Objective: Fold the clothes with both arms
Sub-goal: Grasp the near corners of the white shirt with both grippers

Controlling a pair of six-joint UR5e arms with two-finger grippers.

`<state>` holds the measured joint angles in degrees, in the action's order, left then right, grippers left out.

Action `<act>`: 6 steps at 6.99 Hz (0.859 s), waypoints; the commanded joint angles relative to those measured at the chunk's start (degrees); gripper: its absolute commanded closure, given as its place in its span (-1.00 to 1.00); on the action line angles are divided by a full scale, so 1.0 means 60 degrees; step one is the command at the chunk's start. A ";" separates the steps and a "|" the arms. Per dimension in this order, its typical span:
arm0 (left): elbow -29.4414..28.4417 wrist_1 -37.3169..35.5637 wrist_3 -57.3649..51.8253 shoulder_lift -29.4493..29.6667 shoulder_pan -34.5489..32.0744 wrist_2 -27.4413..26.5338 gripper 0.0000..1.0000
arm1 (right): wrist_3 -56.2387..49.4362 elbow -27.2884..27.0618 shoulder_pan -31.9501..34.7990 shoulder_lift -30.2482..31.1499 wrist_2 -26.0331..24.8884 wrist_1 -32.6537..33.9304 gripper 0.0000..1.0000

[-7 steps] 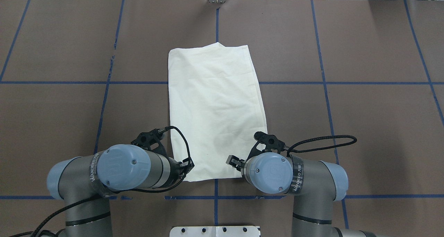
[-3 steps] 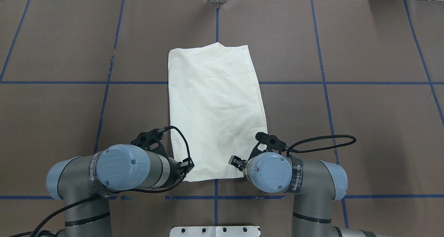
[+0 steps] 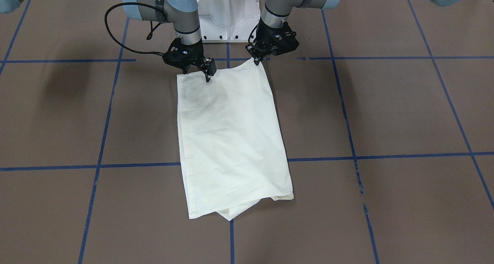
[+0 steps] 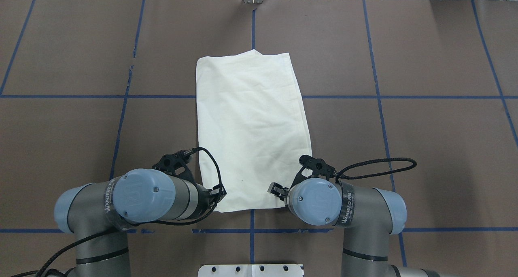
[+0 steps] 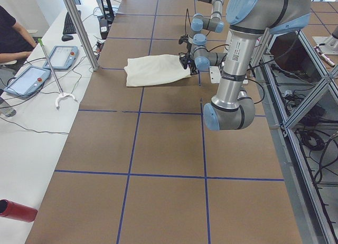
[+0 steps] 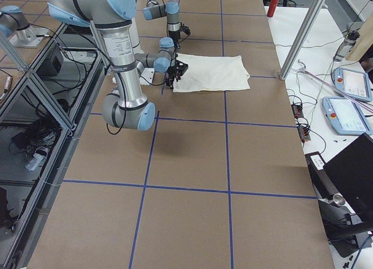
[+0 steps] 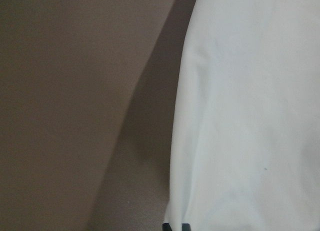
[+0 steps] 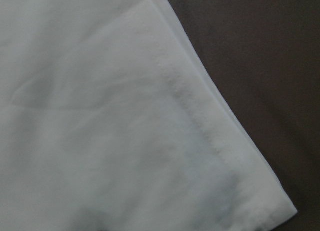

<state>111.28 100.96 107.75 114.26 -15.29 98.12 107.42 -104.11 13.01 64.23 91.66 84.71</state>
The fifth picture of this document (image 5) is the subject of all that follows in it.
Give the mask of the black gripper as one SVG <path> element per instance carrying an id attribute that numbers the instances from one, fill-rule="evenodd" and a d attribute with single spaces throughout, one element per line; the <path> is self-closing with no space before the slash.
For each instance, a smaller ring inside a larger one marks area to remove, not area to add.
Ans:
<path id="1" fill-rule="evenodd" d="M 194 60 L 191 58 L 189 58 L 189 68 L 190 68 L 190 75 L 197 75 L 199 73 Z"/>
<path id="2" fill-rule="evenodd" d="M 192 39 L 187 39 L 186 40 L 186 49 L 187 49 L 187 52 L 191 52 L 192 44 L 193 44 L 193 40 Z"/>

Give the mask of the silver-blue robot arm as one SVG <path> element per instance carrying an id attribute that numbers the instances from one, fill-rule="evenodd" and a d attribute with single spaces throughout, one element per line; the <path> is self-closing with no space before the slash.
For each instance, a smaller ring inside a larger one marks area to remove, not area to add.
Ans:
<path id="1" fill-rule="evenodd" d="M 193 37 L 201 33 L 202 30 L 221 33 L 224 28 L 222 21 L 222 11 L 224 0 L 196 0 L 199 2 L 211 5 L 210 16 L 204 16 L 201 13 L 196 13 L 192 17 L 190 31 L 187 34 L 187 50 L 190 51 L 193 44 Z"/>
<path id="2" fill-rule="evenodd" d="M 198 0 L 212 5 L 210 18 L 195 14 L 188 42 L 189 57 L 198 70 L 223 64 L 218 91 L 204 105 L 203 118 L 210 130 L 236 130 L 248 127 L 255 116 L 255 106 L 242 87 L 256 40 L 266 29 L 270 34 L 294 32 L 309 23 L 311 0 L 229 0 L 226 20 L 231 33 L 227 53 L 206 50 L 202 30 L 220 33 L 224 0 Z"/>

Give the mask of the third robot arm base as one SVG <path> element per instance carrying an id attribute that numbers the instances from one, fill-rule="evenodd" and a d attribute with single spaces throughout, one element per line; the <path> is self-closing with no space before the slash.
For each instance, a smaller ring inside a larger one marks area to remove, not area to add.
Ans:
<path id="1" fill-rule="evenodd" d="M 330 36 L 314 36 L 316 47 L 325 55 L 337 55 L 337 27 Z"/>

